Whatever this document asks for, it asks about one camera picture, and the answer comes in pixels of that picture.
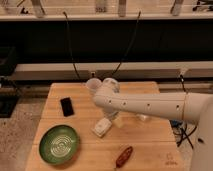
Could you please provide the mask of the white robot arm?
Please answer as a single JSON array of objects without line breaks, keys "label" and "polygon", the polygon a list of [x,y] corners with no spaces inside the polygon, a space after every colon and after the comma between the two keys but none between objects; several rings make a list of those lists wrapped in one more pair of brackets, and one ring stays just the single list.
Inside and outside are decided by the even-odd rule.
[{"label": "white robot arm", "polygon": [[95,105],[109,112],[125,111],[196,125],[190,171],[213,171],[213,94],[121,93],[119,83],[113,78],[100,81],[93,92]]}]

